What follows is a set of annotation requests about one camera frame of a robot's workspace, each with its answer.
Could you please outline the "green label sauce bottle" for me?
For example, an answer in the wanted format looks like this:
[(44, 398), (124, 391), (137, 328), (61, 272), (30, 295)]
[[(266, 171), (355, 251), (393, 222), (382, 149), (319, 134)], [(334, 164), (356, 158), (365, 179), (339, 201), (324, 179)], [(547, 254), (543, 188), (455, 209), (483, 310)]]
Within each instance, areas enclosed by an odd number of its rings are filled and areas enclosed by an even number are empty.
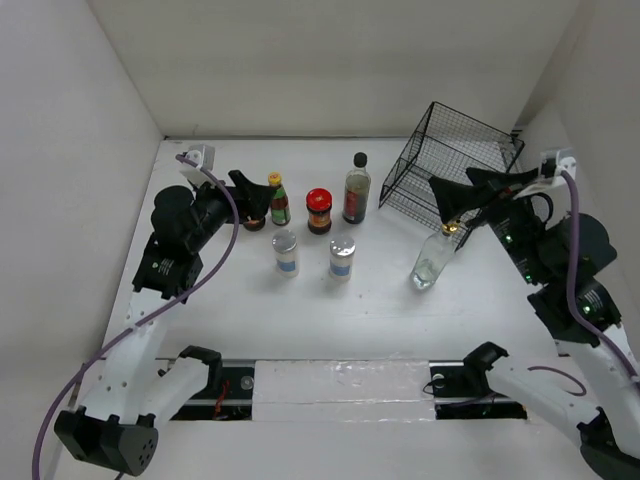
[(277, 226), (285, 226), (291, 220), (289, 200), (286, 190), (282, 184), (282, 177), (278, 172), (271, 172), (268, 175), (268, 183), (275, 188), (275, 194), (271, 201), (271, 219)]

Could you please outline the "small brown jar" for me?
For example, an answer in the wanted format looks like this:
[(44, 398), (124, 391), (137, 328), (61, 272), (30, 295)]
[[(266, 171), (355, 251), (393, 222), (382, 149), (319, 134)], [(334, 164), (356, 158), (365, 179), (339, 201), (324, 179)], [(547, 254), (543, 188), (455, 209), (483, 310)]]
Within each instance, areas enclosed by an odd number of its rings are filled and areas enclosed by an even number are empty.
[(266, 218), (249, 219), (243, 223), (243, 227), (250, 232), (257, 232), (263, 229), (266, 225)]

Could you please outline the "white shaker jar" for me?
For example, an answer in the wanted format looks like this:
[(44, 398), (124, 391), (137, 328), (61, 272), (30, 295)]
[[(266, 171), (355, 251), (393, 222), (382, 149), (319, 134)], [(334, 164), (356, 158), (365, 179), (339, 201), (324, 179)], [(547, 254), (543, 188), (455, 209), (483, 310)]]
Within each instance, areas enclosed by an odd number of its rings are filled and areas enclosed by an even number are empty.
[(295, 233), (289, 229), (279, 230), (272, 238), (272, 247), (277, 271), (287, 278), (296, 277), (299, 273), (299, 261)]
[(346, 282), (351, 278), (356, 245), (347, 234), (340, 234), (329, 243), (329, 273), (332, 278)]

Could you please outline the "red lid sauce jar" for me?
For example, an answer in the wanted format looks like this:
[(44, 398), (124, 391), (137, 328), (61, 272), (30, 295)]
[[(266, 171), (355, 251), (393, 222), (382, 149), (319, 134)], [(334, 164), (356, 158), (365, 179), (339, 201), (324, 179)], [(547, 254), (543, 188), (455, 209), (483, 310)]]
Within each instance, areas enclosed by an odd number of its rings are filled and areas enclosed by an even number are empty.
[(332, 226), (333, 198), (331, 193), (324, 188), (314, 188), (307, 193), (305, 201), (309, 214), (307, 222), (309, 230), (316, 235), (329, 232)]

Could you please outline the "clear glass oil bottle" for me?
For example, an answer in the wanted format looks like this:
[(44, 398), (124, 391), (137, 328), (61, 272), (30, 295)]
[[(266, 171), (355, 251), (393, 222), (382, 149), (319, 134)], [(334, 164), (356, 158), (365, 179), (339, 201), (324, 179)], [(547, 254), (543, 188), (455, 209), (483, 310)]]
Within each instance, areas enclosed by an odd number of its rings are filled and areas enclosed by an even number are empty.
[(456, 250), (454, 237), (458, 230), (458, 222), (443, 224), (425, 240), (410, 275), (418, 290), (431, 288), (453, 258)]

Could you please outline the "dark soy sauce bottle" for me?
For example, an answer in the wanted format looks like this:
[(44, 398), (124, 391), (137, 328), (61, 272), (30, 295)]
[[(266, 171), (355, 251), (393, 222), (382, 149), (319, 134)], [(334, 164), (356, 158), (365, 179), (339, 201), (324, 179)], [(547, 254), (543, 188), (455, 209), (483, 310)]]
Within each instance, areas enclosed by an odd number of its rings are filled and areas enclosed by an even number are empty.
[(353, 157), (353, 168), (345, 178), (342, 216), (350, 224), (359, 224), (366, 216), (371, 187), (367, 163), (368, 156), (364, 152), (357, 152)]

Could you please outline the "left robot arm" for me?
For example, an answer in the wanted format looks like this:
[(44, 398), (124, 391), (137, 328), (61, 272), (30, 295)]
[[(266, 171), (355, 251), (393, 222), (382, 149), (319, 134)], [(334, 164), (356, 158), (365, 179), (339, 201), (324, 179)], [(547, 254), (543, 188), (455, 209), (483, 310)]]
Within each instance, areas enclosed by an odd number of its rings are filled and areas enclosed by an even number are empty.
[(187, 186), (154, 198), (152, 232), (133, 279), (124, 331), (104, 346), (97, 384), (73, 411), (58, 414), (54, 432), (77, 460), (137, 477), (149, 466), (167, 423), (193, 395), (222, 387), (220, 353), (187, 346), (175, 365), (159, 373), (155, 361), (169, 321), (164, 314), (185, 303), (208, 280), (200, 252), (225, 224), (264, 218), (275, 188), (258, 185), (240, 171), (230, 185), (199, 171)]

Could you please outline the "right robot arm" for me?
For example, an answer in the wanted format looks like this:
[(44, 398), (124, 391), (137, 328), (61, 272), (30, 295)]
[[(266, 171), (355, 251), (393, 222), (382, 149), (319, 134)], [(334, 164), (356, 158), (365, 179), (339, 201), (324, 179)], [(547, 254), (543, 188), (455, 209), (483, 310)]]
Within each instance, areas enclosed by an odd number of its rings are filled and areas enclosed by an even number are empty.
[(470, 184), (432, 177), (441, 219), (468, 211), (487, 224), (523, 280), (538, 286), (527, 300), (552, 339), (574, 361), (595, 396), (580, 399), (485, 342), (462, 360), (431, 366), (438, 398), (466, 396), (462, 408), (507, 397), (554, 426), (602, 479), (639, 476), (639, 362), (621, 313), (596, 275), (617, 257), (606, 228), (583, 214), (572, 175), (543, 179), (536, 170), (506, 174), (470, 168)]

